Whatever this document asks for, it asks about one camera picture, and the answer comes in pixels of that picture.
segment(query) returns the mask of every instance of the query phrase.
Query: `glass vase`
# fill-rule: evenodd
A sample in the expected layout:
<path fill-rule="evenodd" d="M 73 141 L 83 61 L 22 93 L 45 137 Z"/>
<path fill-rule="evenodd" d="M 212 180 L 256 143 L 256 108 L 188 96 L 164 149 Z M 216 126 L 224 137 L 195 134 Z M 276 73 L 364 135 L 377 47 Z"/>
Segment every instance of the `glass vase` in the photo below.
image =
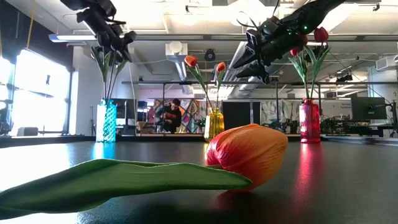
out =
<path fill-rule="evenodd" d="M 96 142 L 116 141 L 116 105 L 113 100 L 101 100 L 97 106 Z"/>
<path fill-rule="evenodd" d="M 313 103 L 313 99 L 304 99 L 300 105 L 300 135 L 302 143 L 321 141 L 319 107 Z"/>
<path fill-rule="evenodd" d="M 210 142 L 217 134 L 224 131 L 224 115 L 219 108 L 212 108 L 211 113 L 206 116 L 205 140 Z"/>

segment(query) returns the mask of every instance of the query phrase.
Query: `table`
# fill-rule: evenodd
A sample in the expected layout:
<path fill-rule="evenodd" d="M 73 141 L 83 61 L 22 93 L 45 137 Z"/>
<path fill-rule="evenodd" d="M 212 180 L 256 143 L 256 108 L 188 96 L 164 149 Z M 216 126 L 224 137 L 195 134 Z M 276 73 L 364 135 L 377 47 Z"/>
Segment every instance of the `table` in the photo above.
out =
<path fill-rule="evenodd" d="M 93 142 L 0 149 L 0 190 L 91 159 L 204 164 L 202 142 Z M 3 223 L 396 223 L 398 148 L 292 142 L 279 173 L 248 194 L 175 190 L 111 199 L 89 211 Z"/>

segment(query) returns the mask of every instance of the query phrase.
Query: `black table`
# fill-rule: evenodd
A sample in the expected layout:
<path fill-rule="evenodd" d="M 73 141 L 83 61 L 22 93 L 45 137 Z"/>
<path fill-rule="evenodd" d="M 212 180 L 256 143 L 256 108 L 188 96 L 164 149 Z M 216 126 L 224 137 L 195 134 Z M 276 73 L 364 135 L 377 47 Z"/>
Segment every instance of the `black table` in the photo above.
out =
<path fill-rule="evenodd" d="M 201 142 L 93 142 L 0 149 L 0 190 L 91 159 L 204 164 Z M 323 142 L 289 144 L 283 166 L 248 194 L 176 190 L 114 198 L 71 214 L 3 223 L 396 223 L 398 148 Z"/>

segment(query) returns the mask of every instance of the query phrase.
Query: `person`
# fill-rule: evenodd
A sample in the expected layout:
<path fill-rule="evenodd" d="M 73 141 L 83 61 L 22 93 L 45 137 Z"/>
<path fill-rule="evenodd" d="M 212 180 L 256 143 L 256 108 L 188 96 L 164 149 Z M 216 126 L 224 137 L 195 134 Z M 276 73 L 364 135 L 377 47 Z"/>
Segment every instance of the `person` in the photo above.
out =
<path fill-rule="evenodd" d="M 180 100 L 174 99 L 171 105 L 164 108 L 164 125 L 165 131 L 169 131 L 172 134 L 175 133 L 177 128 L 181 125 L 181 111 L 180 111 Z"/>

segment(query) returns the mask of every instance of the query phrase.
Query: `air duct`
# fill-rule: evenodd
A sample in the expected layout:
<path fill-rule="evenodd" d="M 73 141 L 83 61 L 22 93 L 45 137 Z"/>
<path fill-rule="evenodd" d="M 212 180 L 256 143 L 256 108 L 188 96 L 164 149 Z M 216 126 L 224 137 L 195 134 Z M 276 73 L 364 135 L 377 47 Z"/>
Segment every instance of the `air duct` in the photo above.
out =
<path fill-rule="evenodd" d="M 246 43 L 245 42 L 240 42 L 238 49 L 236 49 L 236 52 L 234 54 L 234 57 L 232 58 L 232 61 L 229 66 L 229 70 L 225 74 L 224 81 L 235 81 L 238 80 L 235 75 L 237 75 L 240 71 L 244 70 L 247 68 L 250 64 L 247 64 L 245 66 L 242 66 L 238 69 L 233 70 L 232 66 L 239 58 L 242 57 L 244 50 L 245 50 Z M 276 60 L 275 62 L 286 62 L 288 61 L 289 54 L 285 54 L 281 60 Z M 283 65 L 271 65 L 266 67 L 266 71 L 269 74 L 273 74 L 274 72 L 278 71 Z M 250 77 L 249 82 L 261 82 L 260 79 L 257 77 Z M 234 96 L 238 97 L 246 97 L 249 96 L 250 93 L 257 88 L 259 85 L 258 84 L 243 84 L 239 85 L 238 87 L 235 88 L 233 91 Z"/>
<path fill-rule="evenodd" d="M 185 69 L 184 58 L 188 55 L 188 44 L 182 44 L 179 41 L 173 41 L 166 44 L 166 58 L 174 62 L 177 68 L 178 76 L 181 81 L 187 81 L 187 70 Z M 193 88 L 190 85 L 181 85 L 182 93 L 186 95 L 193 94 Z"/>

